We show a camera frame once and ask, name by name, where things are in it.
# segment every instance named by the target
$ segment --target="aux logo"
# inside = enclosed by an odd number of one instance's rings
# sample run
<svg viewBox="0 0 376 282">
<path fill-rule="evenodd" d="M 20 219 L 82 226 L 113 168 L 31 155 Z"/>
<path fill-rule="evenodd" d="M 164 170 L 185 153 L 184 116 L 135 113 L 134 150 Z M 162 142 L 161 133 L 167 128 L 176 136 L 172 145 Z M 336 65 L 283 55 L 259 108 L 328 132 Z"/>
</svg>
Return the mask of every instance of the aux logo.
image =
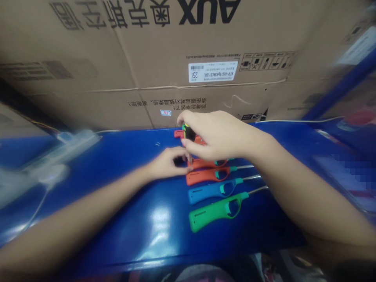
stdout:
<svg viewBox="0 0 376 282">
<path fill-rule="evenodd" d="M 230 23 L 232 17 L 235 14 L 237 7 L 239 6 L 241 0 L 190 0 L 189 3 L 186 0 L 178 0 L 181 8 L 183 9 L 184 15 L 181 18 L 179 25 L 183 25 L 186 20 L 190 24 L 202 24 L 204 21 L 204 4 L 209 2 L 211 5 L 210 9 L 210 23 L 215 24 L 217 21 L 217 7 L 219 3 L 219 9 L 221 11 L 222 23 Z M 192 9 L 197 2 L 197 20 L 192 14 Z M 232 8 L 230 14 L 227 15 L 227 8 Z"/>
</svg>

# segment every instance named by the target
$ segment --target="power strip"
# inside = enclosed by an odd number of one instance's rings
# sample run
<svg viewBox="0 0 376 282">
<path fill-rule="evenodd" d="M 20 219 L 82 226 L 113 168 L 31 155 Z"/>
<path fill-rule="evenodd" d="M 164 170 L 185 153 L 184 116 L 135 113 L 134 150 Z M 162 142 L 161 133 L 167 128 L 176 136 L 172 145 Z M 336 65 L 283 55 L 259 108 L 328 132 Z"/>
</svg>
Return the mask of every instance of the power strip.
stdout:
<svg viewBox="0 0 376 282">
<path fill-rule="evenodd" d="M 26 191 L 38 184 L 37 174 L 45 167 L 67 163 L 96 144 L 101 139 L 93 131 L 85 129 L 76 135 L 64 133 L 62 144 L 48 150 L 28 162 L 20 170 L 2 172 L 12 181 L 0 183 L 0 209 L 4 208 Z"/>
</svg>

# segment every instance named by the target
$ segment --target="left hand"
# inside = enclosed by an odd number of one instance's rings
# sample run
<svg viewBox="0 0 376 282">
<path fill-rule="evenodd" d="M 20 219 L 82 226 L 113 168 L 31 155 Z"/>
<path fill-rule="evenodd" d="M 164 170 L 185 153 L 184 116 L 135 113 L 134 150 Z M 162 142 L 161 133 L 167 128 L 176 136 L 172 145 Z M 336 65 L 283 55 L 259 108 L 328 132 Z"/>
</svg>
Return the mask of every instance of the left hand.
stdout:
<svg viewBox="0 0 376 282">
<path fill-rule="evenodd" d="M 174 159 L 182 157 L 185 161 L 189 158 L 186 148 L 166 148 L 158 157 L 151 161 L 146 168 L 153 179 L 168 178 L 177 175 L 186 175 L 193 169 L 191 167 L 177 167 Z"/>
</svg>

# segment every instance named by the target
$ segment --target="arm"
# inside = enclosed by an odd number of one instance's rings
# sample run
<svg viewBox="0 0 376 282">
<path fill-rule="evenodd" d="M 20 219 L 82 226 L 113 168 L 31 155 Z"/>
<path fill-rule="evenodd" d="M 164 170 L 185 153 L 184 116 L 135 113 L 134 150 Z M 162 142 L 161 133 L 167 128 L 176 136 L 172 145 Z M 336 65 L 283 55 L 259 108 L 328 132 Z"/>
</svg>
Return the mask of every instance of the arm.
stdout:
<svg viewBox="0 0 376 282">
<path fill-rule="evenodd" d="M 0 250 L 0 277 L 29 281 L 52 274 L 90 240 L 147 183 L 190 168 L 177 168 L 174 158 L 185 148 L 168 148 L 148 165 L 83 197 L 29 228 Z"/>
<path fill-rule="evenodd" d="M 188 152 L 207 160 L 243 157 L 268 184 L 273 196 L 305 233 L 340 246 L 369 247 L 376 259 L 376 231 L 340 193 L 287 152 L 271 135 L 219 111 L 208 114 L 184 111 L 186 122 L 206 142 L 183 139 Z"/>
</svg>

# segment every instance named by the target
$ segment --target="cardboard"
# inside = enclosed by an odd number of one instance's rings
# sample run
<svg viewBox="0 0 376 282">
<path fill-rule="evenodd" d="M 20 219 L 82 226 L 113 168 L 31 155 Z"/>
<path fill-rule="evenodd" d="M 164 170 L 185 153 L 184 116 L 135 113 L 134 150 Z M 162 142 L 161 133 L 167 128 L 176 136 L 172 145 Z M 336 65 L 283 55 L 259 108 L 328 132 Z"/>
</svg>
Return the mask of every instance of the cardboard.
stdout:
<svg viewBox="0 0 376 282">
<path fill-rule="evenodd" d="M 336 62 L 372 24 L 370 4 L 4 0 L 0 76 L 74 129 L 174 127 L 181 107 L 165 100 L 298 119 L 353 67 Z"/>
<path fill-rule="evenodd" d="M 302 119 L 340 80 L 286 81 L 273 90 L 267 120 Z"/>
<path fill-rule="evenodd" d="M 0 73 L 25 94 L 275 82 L 329 5 L 5 0 Z M 239 62 L 233 80 L 189 83 L 188 64 L 223 61 Z"/>
<path fill-rule="evenodd" d="M 375 24 L 369 0 L 336 0 L 307 45 L 299 52 L 288 80 L 340 78 L 354 66 L 339 63 L 346 51 Z"/>
<path fill-rule="evenodd" d="M 65 29 L 56 13 L 68 15 L 70 5 L 74 1 L 1 2 L 1 76 L 24 94 L 134 88 L 111 27 Z"/>
<path fill-rule="evenodd" d="M 0 103 L 0 138 L 43 135 L 47 133 Z"/>
<path fill-rule="evenodd" d="M 76 130 L 152 128 L 137 90 L 44 94 L 30 99 L 49 115 Z"/>
<path fill-rule="evenodd" d="M 222 110 L 244 122 L 259 121 L 279 83 L 226 87 L 141 90 L 154 128 L 177 127 L 178 115 L 188 109 L 194 112 Z"/>
<path fill-rule="evenodd" d="M 150 129 L 177 127 L 184 109 L 224 110 L 247 123 L 258 121 L 278 84 L 44 94 L 30 99 L 77 130 Z"/>
</svg>

